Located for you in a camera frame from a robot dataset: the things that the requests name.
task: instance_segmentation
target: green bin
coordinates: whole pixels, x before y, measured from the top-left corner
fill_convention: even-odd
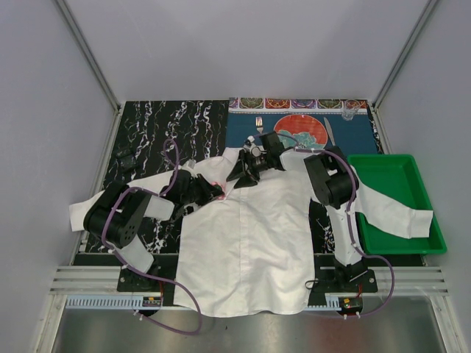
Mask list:
[[[408,154],[353,154],[348,157],[360,180],[415,210],[432,210],[415,159]],[[436,216],[429,238],[404,239],[385,233],[358,214],[358,228],[367,254],[443,254],[447,251]]]

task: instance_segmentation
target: white wall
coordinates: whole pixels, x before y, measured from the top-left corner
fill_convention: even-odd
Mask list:
[[[442,1],[380,107],[395,153],[415,156],[448,252],[442,266],[471,346],[471,1]]]
[[[51,0],[0,0],[0,351],[27,352],[113,113]]]
[[[373,99],[426,0],[68,0],[120,100]]]

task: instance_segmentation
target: metal floor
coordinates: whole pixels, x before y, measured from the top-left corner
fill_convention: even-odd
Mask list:
[[[365,299],[364,312],[380,304]],[[240,318],[205,318],[198,336],[177,335],[123,310],[65,310],[54,353],[121,352],[446,352],[435,315],[424,297],[393,298],[370,318],[325,318],[333,313],[297,315],[260,313]],[[166,324],[191,329],[196,314],[165,310]]]

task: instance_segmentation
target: white cloth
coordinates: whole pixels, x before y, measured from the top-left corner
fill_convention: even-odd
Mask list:
[[[222,157],[195,165],[206,180],[224,186],[226,198],[184,217],[176,280],[194,294],[204,315],[231,317],[262,310],[298,313],[308,303],[304,284],[314,278],[308,220],[314,193],[308,175],[269,170],[255,187],[233,190],[236,182],[225,179],[237,156],[238,149],[226,149]],[[130,185],[159,192],[170,176],[166,172]],[[412,212],[368,189],[360,186],[355,208],[365,212],[375,226],[406,237],[428,232],[430,222],[425,224],[423,211]],[[83,229],[83,218],[98,197],[70,206],[73,230]],[[174,303],[195,309],[179,288]]]

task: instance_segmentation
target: knife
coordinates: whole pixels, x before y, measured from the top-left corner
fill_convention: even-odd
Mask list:
[[[329,120],[327,120],[326,117],[324,117],[324,123],[325,123],[325,129],[327,130],[327,135],[329,135],[329,138],[330,138],[330,142],[332,143],[332,146],[335,146],[336,141],[333,139],[332,127],[330,126]]]

